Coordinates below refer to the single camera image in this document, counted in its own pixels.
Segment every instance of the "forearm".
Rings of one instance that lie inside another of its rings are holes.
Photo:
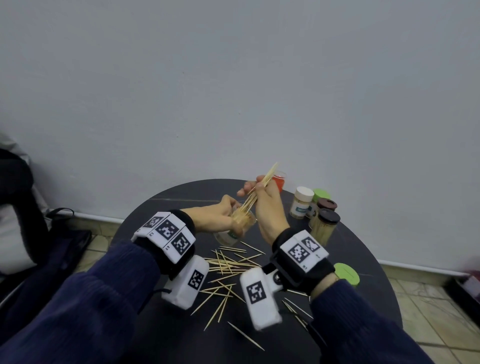
[[[410,336],[377,314],[343,279],[324,288],[311,309],[312,327],[341,364],[432,363]]]
[[[115,361],[159,277],[147,251],[119,243],[88,272],[69,277],[41,313],[1,347],[0,362]]]

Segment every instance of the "white wall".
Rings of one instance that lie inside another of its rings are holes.
[[[478,0],[4,0],[0,128],[52,207],[124,218],[279,161],[377,258],[456,270],[480,255],[479,48]]]

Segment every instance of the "green lid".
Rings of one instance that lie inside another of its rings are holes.
[[[352,267],[343,263],[336,263],[334,268],[335,274],[340,279],[346,279],[352,286],[356,287],[360,283],[360,277]]]
[[[313,193],[313,202],[317,202],[319,198],[330,198],[330,194],[321,188],[314,188]]]

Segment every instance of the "round table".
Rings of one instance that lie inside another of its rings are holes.
[[[113,244],[120,239],[131,239],[133,233],[142,226],[157,211],[168,211],[194,206],[206,206],[218,203],[224,194],[235,196],[243,186],[244,181],[231,179],[213,179],[185,183],[148,199],[138,206],[119,227]],[[282,202],[288,221],[292,227],[307,229],[308,220],[296,220],[288,215],[293,194],[287,191],[281,193]],[[255,258],[262,266],[268,263],[271,250],[262,239],[258,224],[255,224],[245,235],[243,241],[254,246],[266,255]],[[203,257],[215,257],[211,250],[219,244],[212,234],[197,234],[195,242],[196,254]],[[247,250],[245,256],[257,254],[256,251],[237,244],[236,247]],[[345,263],[356,270],[360,276],[357,292],[362,295],[380,314],[395,321],[402,327],[400,309],[382,267],[367,247],[342,223],[334,231],[327,245],[329,259],[334,263]],[[220,278],[216,272],[210,272],[202,289],[218,284],[207,283]],[[163,287],[167,277],[162,277],[157,284]],[[223,282],[237,283],[234,291],[243,296],[239,284],[239,276]],[[283,315],[283,322],[257,332],[252,327],[246,305],[237,298],[230,298],[220,323],[217,319],[204,328],[219,306],[223,297],[213,296],[195,314],[190,313],[205,298],[199,293],[193,307],[183,311],[161,299],[161,294],[153,295],[152,299],[139,314],[135,334],[123,357],[122,363],[318,363],[320,350],[307,331],[292,315]],[[281,300],[286,297],[308,313],[307,297],[290,292],[276,293],[278,307],[282,310]],[[265,351],[260,350],[241,334],[235,331],[227,321],[231,322],[253,340],[259,343]]]

